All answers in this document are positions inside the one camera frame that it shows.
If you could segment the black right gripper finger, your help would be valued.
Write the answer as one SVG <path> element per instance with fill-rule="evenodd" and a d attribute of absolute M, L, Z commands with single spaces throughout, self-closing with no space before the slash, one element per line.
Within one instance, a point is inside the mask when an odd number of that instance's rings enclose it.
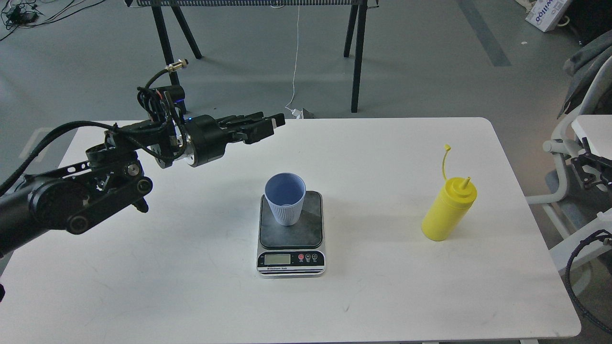
<path fill-rule="evenodd" d="M 573 172 L 581 189 L 592 189 L 602 185 L 608 192 L 612 191 L 612 161 L 593 154 L 587 138 L 581 139 L 584 153 L 571 159 Z"/>

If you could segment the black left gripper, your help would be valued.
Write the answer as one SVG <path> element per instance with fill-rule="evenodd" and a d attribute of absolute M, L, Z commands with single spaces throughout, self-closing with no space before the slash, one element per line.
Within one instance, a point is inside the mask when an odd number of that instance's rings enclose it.
<path fill-rule="evenodd" d="M 188 165 L 197 167 L 220 159 L 227 144 L 238 141 L 257 143 L 273 135 L 274 130 L 284 124 L 284 117 L 264 117 L 263 112 L 220 119 L 208 115 L 188 118 L 185 122 L 186 141 L 190 148 L 186 155 Z"/>

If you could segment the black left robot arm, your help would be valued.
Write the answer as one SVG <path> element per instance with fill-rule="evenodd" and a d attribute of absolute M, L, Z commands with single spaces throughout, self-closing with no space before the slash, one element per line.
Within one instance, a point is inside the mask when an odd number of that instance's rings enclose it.
<path fill-rule="evenodd" d="M 227 144 L 258 143 L 285 124 L 282 113 L 186 117 L 181 109 L 186 96 L 183 87 L 153 87 L 153 83 L 187 65 L 188 61 L 181 59 L 169 63 L 138 87 L 136 98 L 147 112 L 147 120 L 123 127 L 75 120 L 41 139 L 1 185 L 2 257 L 48 231 L 83 234 L 129 205 L 146 213 L 145 197 L 151 193 L 153 181 L 144 174 L 139 150 L 153 157 L 160 168 L 179 160 L 197 167 L 223 157 Z M 103 142 L 86 150 L 85 161 L 39 174 L 25 172 L 54 140 L 81 127 L 105 130 Z"/>

